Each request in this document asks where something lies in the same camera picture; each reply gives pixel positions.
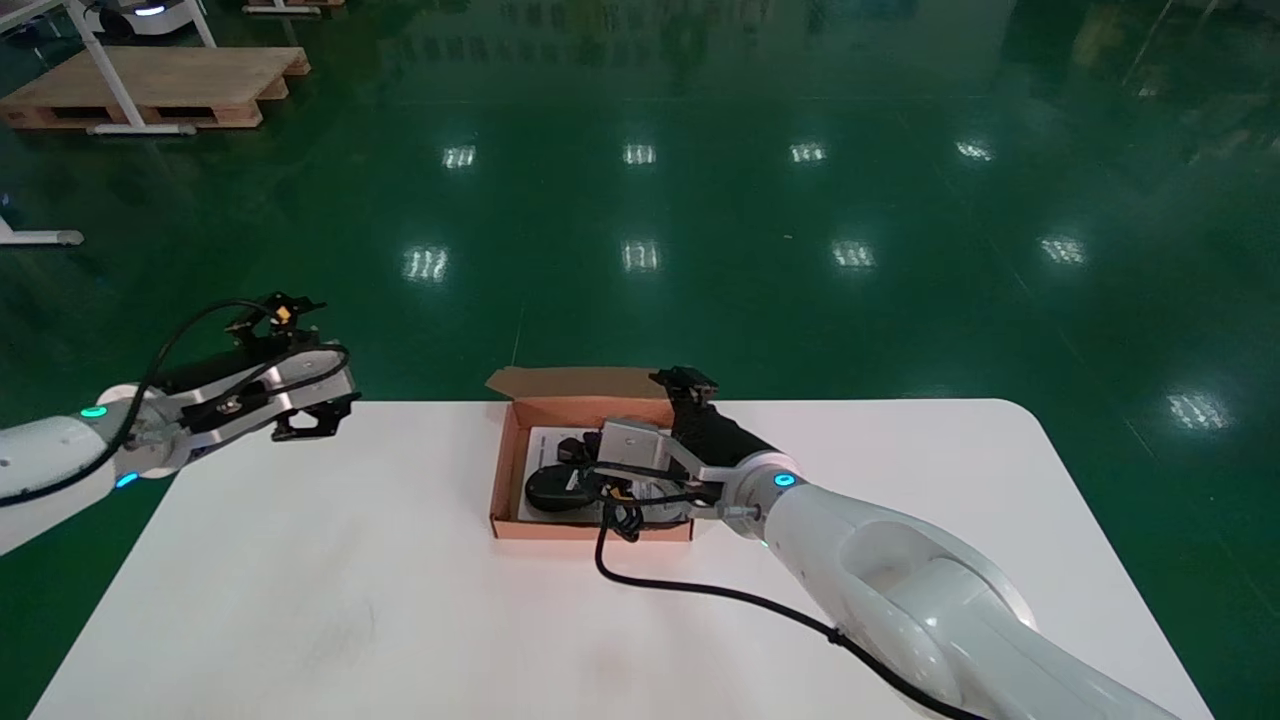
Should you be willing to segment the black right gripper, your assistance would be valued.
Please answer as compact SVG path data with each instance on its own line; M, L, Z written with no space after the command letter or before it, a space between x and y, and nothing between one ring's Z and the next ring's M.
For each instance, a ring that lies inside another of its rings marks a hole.
M741 428L731 418L722 415L712 404L691 398L672 398L675 414L671 437L698 460L713 468L736 468L742 460L759 452L774 452L776 447ZM644 509L675 509L677 514L691 515L694 509L710 509L721 501L717 492L705 488L677 488L675 492L646 489L654 482L676 486L698 483L682 468L657 469L625 462L581 462L575 466L585 477L598 477L600 483L585 486L585 496L604 507L604 516L616 520L644 519ZM634 483L641 483L640 495Z

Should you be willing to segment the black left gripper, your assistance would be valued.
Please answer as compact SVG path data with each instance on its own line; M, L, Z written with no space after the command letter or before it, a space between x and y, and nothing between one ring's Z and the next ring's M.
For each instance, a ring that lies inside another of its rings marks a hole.
M233 347L160 370L157 401L326 401L291 411L271 429L275 443L333 437L362 393L337 397L337 345L315 329L237 328Z

